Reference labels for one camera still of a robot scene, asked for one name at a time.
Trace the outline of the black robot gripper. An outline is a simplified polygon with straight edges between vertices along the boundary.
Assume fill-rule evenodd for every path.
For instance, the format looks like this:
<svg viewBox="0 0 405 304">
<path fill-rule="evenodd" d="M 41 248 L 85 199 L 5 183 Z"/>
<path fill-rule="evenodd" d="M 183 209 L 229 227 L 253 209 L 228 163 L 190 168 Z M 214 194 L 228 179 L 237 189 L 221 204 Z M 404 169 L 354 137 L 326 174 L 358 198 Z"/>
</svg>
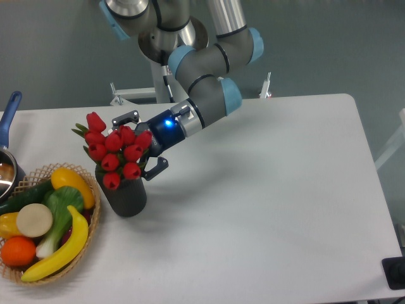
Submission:
<svg viewBox="0 0 405 304">
<path fill-rule="evenodd" d="M 148 130 L 152 133 L 152 143 L 149 146 L 149 156 L 157 157 L 156 165 L 150 170 L 143 171 L 141 177 L 146 181 L 151 181 L 162 171 L 169 167 L 168 160 L 159 156 L 162 152 L 180 143 L 185 139 L 185 134 L 180 124 L 175 120 L 174 114 L 166 110 L 146 122 L 140 122 L 139 112 L 132 110 L 111 120 L 112 130 L 118 130 L 121 125 L 128 123 L 137 124 L 135 133 Z"/>
</svg>

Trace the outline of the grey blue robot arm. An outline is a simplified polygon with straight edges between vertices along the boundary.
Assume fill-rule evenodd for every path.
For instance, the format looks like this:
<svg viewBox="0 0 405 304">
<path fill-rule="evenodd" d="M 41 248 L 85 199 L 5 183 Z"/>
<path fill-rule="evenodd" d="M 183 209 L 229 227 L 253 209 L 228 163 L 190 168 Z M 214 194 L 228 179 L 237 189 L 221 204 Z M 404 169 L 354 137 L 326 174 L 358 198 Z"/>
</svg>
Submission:
<svg viewBox="0 0 405 304">
<path fill-rule="evenodd" d="M 257 60 L 264 50 L 259 32 L 246 24 L 239 1 L 208 1 L 217 42 L 208 43 L 206 29 L 191 17 L 188 1 L 101 1 L 100 9 L 121 39 L 137 36 L 140 50 L 157 63 L 165 87 L 178 84 L 186 99 L 173 91 L 173 106 L 137 125 L 153 137 L 149 157 L 157 165 L 144 172 L 151 180 L 168 162 L 161 157 L 170 147 L 237 110 L 242 96 L 227 77 Z"/>
</svg>

